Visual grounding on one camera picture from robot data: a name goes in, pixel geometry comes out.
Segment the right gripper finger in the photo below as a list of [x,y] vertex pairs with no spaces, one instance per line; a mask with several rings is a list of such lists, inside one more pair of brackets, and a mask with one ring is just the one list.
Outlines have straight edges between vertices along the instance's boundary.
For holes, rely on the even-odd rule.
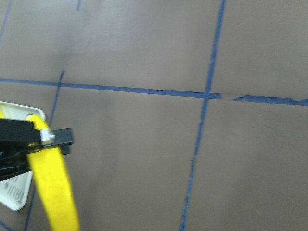
[[0,179],[7,180],[18,175],[27,173],[31,170],[27,156],[29,154],[38,154],[39,151],[50,151],[60,148],[62,155],[70,154],[69,146],[51,146],[51,147],[0,147]]
[[67,147],[73,144],[73,133],[70,128],[50,130],[35,128],[34,122],[1,119],[0,120],[0,153],[22,149],[48,149]]

